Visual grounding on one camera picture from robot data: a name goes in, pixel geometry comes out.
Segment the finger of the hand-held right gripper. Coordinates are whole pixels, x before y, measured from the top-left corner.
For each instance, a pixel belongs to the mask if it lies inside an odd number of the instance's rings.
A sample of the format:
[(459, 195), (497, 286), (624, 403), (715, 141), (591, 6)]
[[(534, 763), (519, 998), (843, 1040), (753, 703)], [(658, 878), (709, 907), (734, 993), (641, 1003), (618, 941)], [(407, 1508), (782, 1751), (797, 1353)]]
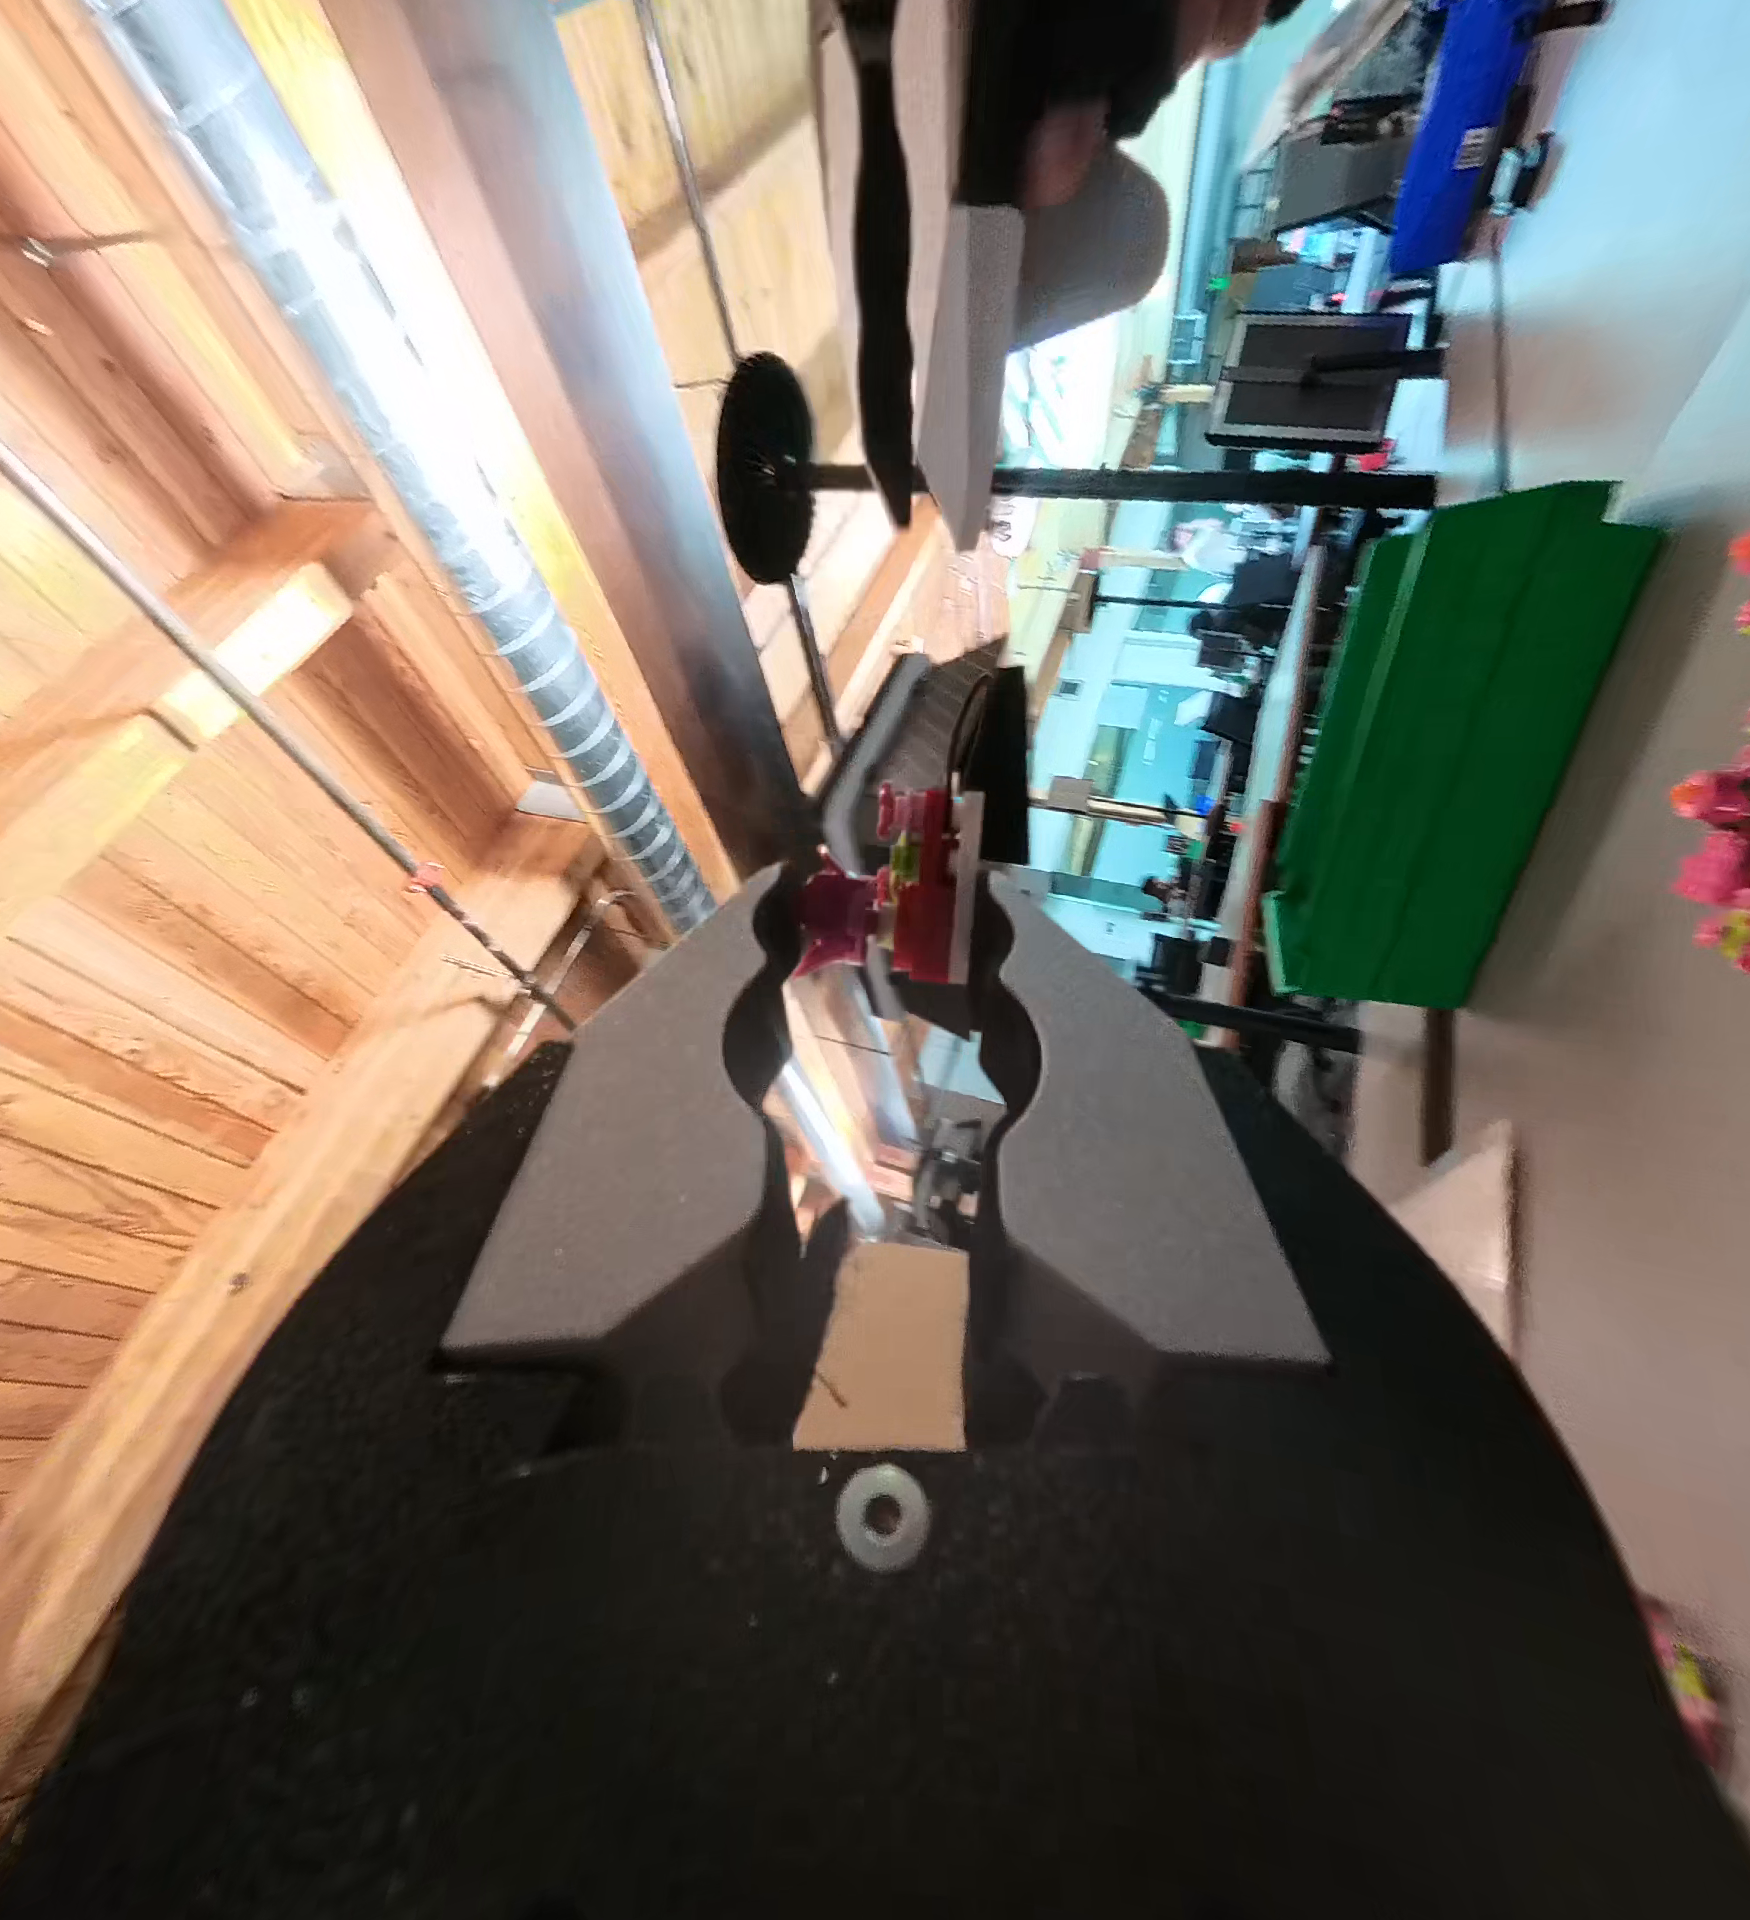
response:
[(896, 523), (992, 507), (1016, 304), (1028, 6), (819, 0), (814, 124), (858, 463)]

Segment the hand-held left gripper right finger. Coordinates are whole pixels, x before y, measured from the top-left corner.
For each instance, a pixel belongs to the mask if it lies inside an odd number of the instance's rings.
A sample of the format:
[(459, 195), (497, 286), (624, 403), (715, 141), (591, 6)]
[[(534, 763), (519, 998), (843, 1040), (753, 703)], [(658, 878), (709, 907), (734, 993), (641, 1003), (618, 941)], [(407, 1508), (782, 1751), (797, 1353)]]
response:
[(1201, 1044), (982, 878), (982, 1325), (1028, 1374), (1322, 1369)]

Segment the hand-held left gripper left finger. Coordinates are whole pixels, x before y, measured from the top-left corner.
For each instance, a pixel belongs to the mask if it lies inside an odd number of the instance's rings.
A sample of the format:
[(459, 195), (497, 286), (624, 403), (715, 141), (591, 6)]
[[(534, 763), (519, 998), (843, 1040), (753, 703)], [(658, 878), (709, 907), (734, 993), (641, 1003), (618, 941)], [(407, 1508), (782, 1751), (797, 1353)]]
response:
[(790, 959), (790, 866), (767, 866), (579, 1023), (440, 1350), (814, 1350), (767, 1115)]

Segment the pink flower lego piece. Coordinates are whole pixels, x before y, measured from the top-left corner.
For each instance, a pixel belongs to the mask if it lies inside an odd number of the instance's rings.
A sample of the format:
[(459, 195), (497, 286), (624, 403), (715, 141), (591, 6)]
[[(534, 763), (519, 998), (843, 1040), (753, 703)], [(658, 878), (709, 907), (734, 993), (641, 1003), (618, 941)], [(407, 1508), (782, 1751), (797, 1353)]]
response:
[(874, 872), (848, 872), (819, 854), (819, 872), (797, 878), (790, 978), (880, 952), (896, 978), (966, 993), (976, 952), (982, 792), (966, 792), (966, 776), (929, 792), (880, 781), (874, 834), (887, 845)]

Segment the small pink lego piece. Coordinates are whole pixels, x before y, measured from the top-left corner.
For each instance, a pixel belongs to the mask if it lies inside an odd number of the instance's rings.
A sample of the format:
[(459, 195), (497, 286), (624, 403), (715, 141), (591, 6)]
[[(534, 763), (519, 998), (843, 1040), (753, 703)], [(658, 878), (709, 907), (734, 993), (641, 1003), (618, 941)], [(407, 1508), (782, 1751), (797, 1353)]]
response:
[(1661, 1596), (1639, 1596), (1646, 1637), (1655, 1637), (1655, 1662), (1677, 1694), (1677, 1711), (1693, 1741), (1693, 1758), (1708, 1760), (1708, 1778), (1728, 1778), (1728, 1699), (1713, 1685), (1708, 1652), (1677, 1627), (1677, 1612)]

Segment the person's right hand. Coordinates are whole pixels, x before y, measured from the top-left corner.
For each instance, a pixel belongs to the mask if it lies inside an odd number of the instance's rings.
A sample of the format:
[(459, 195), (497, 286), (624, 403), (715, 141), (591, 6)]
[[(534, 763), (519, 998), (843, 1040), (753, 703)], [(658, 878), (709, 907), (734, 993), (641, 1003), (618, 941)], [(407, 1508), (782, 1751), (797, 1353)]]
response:
[(1016, 152), (1016, 208), (1065, 208), (1110, 152), (1110, 96), (1051, 106)]

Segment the black standing fan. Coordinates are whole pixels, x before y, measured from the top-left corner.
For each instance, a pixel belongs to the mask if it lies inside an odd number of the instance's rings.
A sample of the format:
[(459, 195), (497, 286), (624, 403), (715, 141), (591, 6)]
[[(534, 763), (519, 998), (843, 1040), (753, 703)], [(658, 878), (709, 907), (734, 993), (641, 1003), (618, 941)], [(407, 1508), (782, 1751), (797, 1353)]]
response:
[[(769, 350), (744, 356), (722, 388), (715, 410), (715, 523), (753, 584), (782, 584), (814, 543), (819, 496), (880, 496), (896, 523), (914, 502), (934, 502), (914, 463), (854, 465), (814, 463), (814, 403), (797, 371)], [(976, 543), (959, 531), (966, 507), (992, 502), (1236, 502), (1236, 507), (1378, 507), (1410, 517), (1441, 502), (1441, 474), (1419, 465), (982, 465), (959, 474), (959, 502), (934, 502), (947, 543)]]

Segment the black monitor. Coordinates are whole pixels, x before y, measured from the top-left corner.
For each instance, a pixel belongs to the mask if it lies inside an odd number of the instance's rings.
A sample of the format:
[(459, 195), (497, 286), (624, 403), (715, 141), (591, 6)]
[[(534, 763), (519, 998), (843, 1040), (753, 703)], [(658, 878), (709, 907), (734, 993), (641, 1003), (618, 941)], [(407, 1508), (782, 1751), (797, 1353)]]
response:
[(1212, 375), (1207, 443), (1277, 457), (1378, 457), (1392, 395), (1410, 375), (1403, 309), (1244, 309)]

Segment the dark grey device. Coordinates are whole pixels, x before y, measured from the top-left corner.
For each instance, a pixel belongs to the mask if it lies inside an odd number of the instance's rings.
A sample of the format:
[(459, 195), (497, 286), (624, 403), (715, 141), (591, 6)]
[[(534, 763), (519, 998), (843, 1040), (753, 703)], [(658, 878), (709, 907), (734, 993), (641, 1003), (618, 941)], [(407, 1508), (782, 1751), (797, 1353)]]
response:
[(1015, 917), (1000, 907), (992, 872), (1028, 866), (1028, 677), (1000, 669), (1000, 655), (907, 655), (900, 669), (887, 669), (865, 723), (848, 734), (843, 763), (819, 781), (819, 854), (834, 854), (848, 872), (874, 872), (887, 861), (874, 834), (880, 781), (929, 792), (943, 776), (982, 792), (972, 984), (907, 984), (887, 967), (880, 952), (865, 964), (880, 964), (907, 1021), (972, 1040), (1015, 952)]

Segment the silver ventilation duct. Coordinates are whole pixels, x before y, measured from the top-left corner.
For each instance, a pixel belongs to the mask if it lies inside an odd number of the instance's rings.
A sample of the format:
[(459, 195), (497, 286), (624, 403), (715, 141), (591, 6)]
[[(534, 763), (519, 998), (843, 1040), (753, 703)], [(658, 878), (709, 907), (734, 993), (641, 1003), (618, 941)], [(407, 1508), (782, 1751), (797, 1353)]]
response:
[(658, 807), (634, 734), (618, 726), (570, 617), (557, 612), (525, 531), (459, 443), (397, 304), (387, 295), (350, 214), (299, 135), (263, 57), (221, 0), (102, 0), (91, 6), (113, 57), (221, 208), (239, 262), (324, 371), (357, 449), (397, 496), (407, 523), (446, 569), (453, 597), (488, 632), (534, 707), (579, 809), (687, 935), (715, 892)]

